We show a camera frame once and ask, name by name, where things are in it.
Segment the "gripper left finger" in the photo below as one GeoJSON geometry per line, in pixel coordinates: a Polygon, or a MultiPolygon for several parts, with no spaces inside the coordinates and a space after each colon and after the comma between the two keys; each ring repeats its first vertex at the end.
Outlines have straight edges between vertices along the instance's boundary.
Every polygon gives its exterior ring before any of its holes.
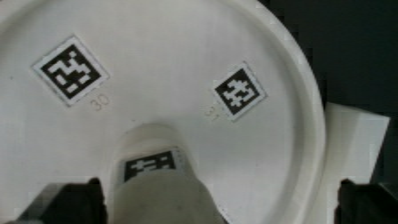
{"type": "Polygon", "coordinates": [[[49,184],[40,191],[16,224],[106,224],[108,213],[101,181],[49,184]]]}

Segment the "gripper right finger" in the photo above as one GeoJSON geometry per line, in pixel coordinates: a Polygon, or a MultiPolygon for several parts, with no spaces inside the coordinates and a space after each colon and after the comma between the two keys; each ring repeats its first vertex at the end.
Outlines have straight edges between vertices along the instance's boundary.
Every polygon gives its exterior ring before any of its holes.
{"type": "Polygon", "coordinates": [[[398,224],[398,183],[341,181],[334,224],[398,224]]]}

